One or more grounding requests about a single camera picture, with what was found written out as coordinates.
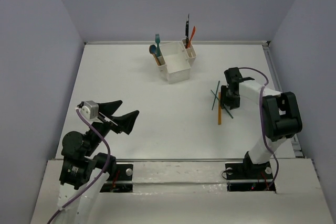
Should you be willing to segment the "teal chopstick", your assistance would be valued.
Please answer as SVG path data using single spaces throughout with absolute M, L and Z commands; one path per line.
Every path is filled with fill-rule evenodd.
M 214 105 L 215 105 L 216 100 L 218 100 L 218 90 L 219 90 L 219 86 L 220 86 L 220 81 L 218 80 L 218 82 L 217 82 L 217 86 L 216 86 L 216 89 L 215 89 L 215 92 L 214 92 L 213 90 L 211 90 L 211 93 L 212 93 L 212 95 L 214 96 L 214 98 L 213 98 L 213 103 L 212 103 L 212 110 L 214 109 Z
M 229 112 L 228 108 L 225 107 L 224 105 L 221 105 L 221 108 L 224 109 L 226 111 L 226 113 L 231 117 L 231 119 L 233 119 L 233 115 Z

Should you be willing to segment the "orange chopstick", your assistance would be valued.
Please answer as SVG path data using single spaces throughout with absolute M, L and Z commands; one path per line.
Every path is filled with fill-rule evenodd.
M 221 93 L 218 92 L 218 125 L 222 124 Z

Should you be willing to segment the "orange plastic knife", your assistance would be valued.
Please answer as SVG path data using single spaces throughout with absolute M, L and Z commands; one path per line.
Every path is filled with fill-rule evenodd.
M 191 41 L 192 41 L 192 39 L 193 39 L 195 33 L 196 33 L 196 27 L 194 26 L 194 27 L 193 27 L 193 30 L 192 30 L 191 37 L 190 37 L 190 39 L 189 39 L 189 41 L 188 41 L 188 44 L 187 44 L 187 47 L 186 47 L 187 49 L 191 46 Z

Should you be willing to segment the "blue plastic spoon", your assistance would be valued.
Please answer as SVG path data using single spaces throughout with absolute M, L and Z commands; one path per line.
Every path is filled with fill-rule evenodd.
M 156 45 L 150 45 L 149 46 L 149 53 L 153 55 L 156 54 Z

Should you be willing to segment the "metal table knife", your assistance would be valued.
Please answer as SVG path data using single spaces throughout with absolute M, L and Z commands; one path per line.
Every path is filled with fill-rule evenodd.
M 189 25 L 190 25 L 190 14 L 188 14 L 185 24 L 185 48 L 188 48 L 189 43 Z

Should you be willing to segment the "teal plastic fork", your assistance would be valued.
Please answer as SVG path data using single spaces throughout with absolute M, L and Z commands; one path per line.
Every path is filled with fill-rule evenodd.
M 155 34 L 155 43 L 156 43 L 156 56 L 159 57 L 161 56 L 161 50 L 160 50 L 160 35 Z

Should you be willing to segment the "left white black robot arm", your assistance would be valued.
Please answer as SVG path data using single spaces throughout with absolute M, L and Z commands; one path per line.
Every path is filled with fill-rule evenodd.
M 140 113 L 114 116 L 121 104 L 116 100 L 77 105 L 76 114 L 89 130 L 71 131 L 62 139 L 58 209 L 49 223 L 87 223 L 103 184 L 118 176 L 117 160 L 105 137 L 109 132 L 129 135 Z

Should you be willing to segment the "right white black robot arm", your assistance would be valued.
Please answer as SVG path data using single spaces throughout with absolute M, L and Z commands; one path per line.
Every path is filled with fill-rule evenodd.
M 237 109 L 241 98 L 257 104 L 261 138 L 241 163 L 226 164 L 223 174 L 227 180 L 258 179 L 270 168 L 270 159 L 281 144 L 302 130 L 297 99 L 292 92 L 269 89 L 252 77 L 243 77 L 239 67 L 225 70 L 224 75 L 227 84 L 221 87 L 220 107 Z

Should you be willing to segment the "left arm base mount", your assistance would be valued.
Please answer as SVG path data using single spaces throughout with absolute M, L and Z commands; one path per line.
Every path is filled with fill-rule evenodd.
M 133 164 L 117 163 L 117 170 L 102 186 L 101 193 L 132 193 Z

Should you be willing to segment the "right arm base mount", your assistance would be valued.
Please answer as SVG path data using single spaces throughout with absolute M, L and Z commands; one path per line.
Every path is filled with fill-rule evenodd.
M 227 163 L 221 176 L 229 192 L 276 191 L 269 162 L 259 165 Z

